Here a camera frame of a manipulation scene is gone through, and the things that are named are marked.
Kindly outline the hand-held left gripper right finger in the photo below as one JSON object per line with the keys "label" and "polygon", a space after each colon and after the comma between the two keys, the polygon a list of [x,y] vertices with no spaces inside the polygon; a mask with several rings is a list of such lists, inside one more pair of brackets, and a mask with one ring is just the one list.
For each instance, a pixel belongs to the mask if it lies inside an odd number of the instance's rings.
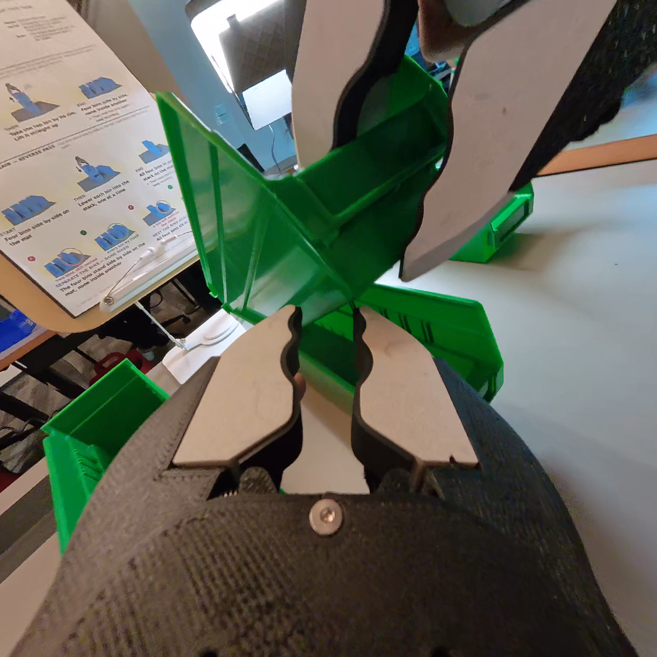
{"label": "hand-held left gripper right finger", "polygon": [[439,368],[411,333],[370,307],[353,312],[359,380],[351,421],[351,448],[376,489],[393,471],[411,490],[435,468],[473,471],[480,460]]}

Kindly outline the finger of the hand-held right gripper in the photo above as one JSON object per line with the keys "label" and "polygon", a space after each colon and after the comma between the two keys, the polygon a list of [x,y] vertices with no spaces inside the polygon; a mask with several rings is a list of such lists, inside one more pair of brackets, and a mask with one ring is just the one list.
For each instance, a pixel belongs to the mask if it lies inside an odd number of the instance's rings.
{"label": "finger of the hand-held right gripper", "polygon": [[511,187],[615,1],[525,1],[465,48],[449,100],[449,151],[401,260],[409,282],[460,249]]}
{"label": "finger of the hand-held right gripper", "polygon": [[307,1],[292,79],[299,169],[354,141],[366,99],[398,69],[416,1]]}

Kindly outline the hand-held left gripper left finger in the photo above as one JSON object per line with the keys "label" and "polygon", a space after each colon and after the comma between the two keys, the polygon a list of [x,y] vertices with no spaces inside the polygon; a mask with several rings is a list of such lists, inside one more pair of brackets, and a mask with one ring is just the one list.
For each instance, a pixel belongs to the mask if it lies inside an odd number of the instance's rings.
{"label": "hand-held left gripper left finger", "polygon": [[171,473],[278,494],[303,444],[301,309],[287,305],[210,358],[171,398]]}

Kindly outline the green plastic bin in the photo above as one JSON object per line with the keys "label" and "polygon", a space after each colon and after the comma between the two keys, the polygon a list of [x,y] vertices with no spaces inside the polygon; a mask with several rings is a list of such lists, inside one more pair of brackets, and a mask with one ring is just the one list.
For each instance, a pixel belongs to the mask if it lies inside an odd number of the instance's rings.
{"label": "green plastic bin", "polygon": [[[482,398],[492,402],[504,382],[504,362],[479,301],[374,284],[353,305],[372,308],[443,359]],[[299,348],[328,390],[352,397],[359,375],[348,304],[308,324]]]}
{"label": "green plastic bin", "polygon": [[363,107],[356,140],[264,176],[176,95],[156,96],[210,292],[257,323],[305,324],[366,291],[403,255],[448,141],[448,95],[405,56]]}
{"label": "green plastic bin", "polygon": [[111,462],[168,399],[160,386],[124,360],[43,426],[61,554]]}
{"label": "green plastic bin", "polygon": [[513,198],[450,258],[451,261],[485,264],[530,217],[534,207],[532,183],[523,186]]}

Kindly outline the wood-edged white desk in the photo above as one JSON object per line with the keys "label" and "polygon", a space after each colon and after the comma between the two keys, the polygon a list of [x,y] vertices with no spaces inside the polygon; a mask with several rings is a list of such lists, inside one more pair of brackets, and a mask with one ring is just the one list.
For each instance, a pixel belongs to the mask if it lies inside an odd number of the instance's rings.
{"label": "wood-edged white desk", "polygon": [[569,144],[539,177],[656,159],[656,99],[623,107],[618,115],[583,141]]}

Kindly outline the person's right hand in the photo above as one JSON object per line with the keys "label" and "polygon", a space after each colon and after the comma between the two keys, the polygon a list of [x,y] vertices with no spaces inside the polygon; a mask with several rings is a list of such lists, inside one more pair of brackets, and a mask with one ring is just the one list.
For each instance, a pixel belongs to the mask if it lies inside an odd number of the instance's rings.
{"label": "person's right hand", "polygon": [[417,1],[418,37],[428,62],[458,57],[509,1]]}

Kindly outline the white studio light softbox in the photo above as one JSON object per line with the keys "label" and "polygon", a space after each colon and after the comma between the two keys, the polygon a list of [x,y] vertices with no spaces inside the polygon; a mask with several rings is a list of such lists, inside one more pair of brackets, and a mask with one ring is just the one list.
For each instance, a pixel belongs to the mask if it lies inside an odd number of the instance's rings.
{"label": "white studio light softbox", "polygon": [[292,132],[283,1],[187,1],[186,15],[220,81],[254,130]]}

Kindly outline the white stand rod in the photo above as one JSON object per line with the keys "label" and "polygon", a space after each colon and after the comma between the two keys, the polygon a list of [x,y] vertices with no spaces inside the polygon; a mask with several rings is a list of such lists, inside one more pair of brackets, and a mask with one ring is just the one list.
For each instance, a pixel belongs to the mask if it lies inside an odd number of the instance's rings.
{"label": "white stand rod", "polygon": [[184,351],[186,350],[186,344],[185,344],[184,339],[181,340],[181,339],[176,338],[174,335],[172,335],[172,334],[171,334],[171,333],[170,333],[170,332],[164,327],[163,324],[161,324],[157,319],[155,319],[155,318],[150,314],[150,312],[149,312],[148,310],[146,310],[146,308],[143,306],[143,304],[142,304],[140,301],[138,301],[138,300],[135,301],[134,305],[135,305],[139,310],[141,310],[141,311],[144,313],[144,315],[147,317],[147,319],[148,319],[152,324],[154,324],[154,325],[158,328],[158,330],[160,331],[160,333],[162,333],[162,334],[168,339],[169,342],[171,342],[172,344],[174,344],[178,349],[182,349],[182,350],[184,350]]}

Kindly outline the white page holder bar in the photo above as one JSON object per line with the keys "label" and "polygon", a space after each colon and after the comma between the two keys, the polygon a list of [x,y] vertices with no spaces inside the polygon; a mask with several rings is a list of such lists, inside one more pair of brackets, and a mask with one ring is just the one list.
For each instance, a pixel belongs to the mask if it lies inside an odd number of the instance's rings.
{"label": "white page holder bar", "polygon": [[167,275],[198,255],[192,233],[170,234],[157,245],[142,251],[117,282],[105,291],[99,302],[103,313],[111,313],[129,300],[136,299],[154,283],[162,283]]}

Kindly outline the blue storage box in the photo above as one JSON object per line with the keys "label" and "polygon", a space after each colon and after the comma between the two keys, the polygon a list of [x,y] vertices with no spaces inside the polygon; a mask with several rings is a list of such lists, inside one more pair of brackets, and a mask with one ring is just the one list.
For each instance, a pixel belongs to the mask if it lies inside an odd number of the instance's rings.
{"label": "blue storage box", "polygon": [[18,309],[1,320],[1,358],[38,346],[52,337],[52,332],[34,323]]}

